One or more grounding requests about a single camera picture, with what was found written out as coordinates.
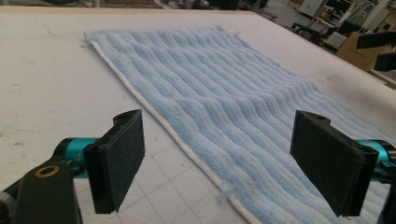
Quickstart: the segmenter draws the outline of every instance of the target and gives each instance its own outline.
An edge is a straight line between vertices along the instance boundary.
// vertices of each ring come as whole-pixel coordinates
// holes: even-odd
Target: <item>towel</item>
[[[89,31],[131,93],[252,223],[375,223],[388,188],[371,183],[360,217],[336,217],[290,155],[296,110],[356,139],[391,136],[221,27]]]

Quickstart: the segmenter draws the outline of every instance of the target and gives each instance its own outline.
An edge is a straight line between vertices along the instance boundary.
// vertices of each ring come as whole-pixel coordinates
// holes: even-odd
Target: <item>desk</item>
[[[89,46],[94,29],[220,25],[309,78],[396,135],[396,93],[358,68],[250,12],[0,7],[0,188],[50,157],[66,137],[102,136],[111,119],[143,108]],[[85,223],[245,223],[143,108],[147,157],[119,214],[93,212],[76,180]]]

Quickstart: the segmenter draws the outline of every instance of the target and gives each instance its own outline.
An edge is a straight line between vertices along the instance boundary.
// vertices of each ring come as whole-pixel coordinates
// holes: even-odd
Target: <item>robotic end effector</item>
[[[119,211],[145,156],[142,111],[117,115],[101,138],[66,138],[0,192],[0,223],[82,223],[73,178],[88,177],[97,214]]]
[[[378,223],[396,223],[396,149],[381,140],[352,140],[330,122],[297,111],[290,154],[337,216],[360,215],[372,179],[391,184]]]

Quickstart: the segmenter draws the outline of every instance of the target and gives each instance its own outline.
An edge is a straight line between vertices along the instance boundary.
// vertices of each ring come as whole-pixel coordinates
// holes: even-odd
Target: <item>striped towel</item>
[[[361,216],[348,219],[305,177],[290,155],[295,111],[352,138],[395,142],[307,79],[219,27],[85,35],[250,222],[376,222],[386,187],[372,183]]]

